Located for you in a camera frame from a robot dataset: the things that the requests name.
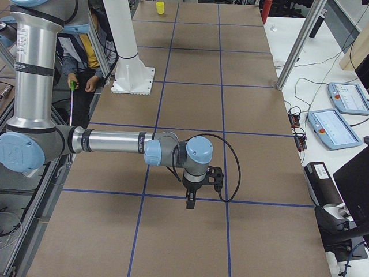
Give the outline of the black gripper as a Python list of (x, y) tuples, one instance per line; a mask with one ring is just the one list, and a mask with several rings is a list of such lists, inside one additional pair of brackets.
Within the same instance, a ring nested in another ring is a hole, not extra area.
[(192, 182), (185, 175), (183, 176), (182, 183), (186, 188), (186, 208), (194, 209), (196, 201), (196, 192), (202, 186), (209, 185), (207, 180), (201, 182)]

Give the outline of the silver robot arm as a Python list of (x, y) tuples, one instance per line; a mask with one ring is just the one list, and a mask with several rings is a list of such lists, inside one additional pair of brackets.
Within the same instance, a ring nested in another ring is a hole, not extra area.
[(148, 94), (154, 68), (139, 59), (127, 1), (13, 1), (17, 24), (14, 114), (1, 135), (1, 164), (25, 173), (64, 154), (136, 152), (145, 163), (164, 166), (186, 188), (193, 209), (204, 185), (221, 189), (221, 170), (210, 166), (211, 142), (195, 136), (179, 141), (174, 134), (99, 132), (88, 128), (90, 105), (103, 79), (99, 57), (88, 32), (95, 29), (104, 56), (118, 68), (115, 92)]

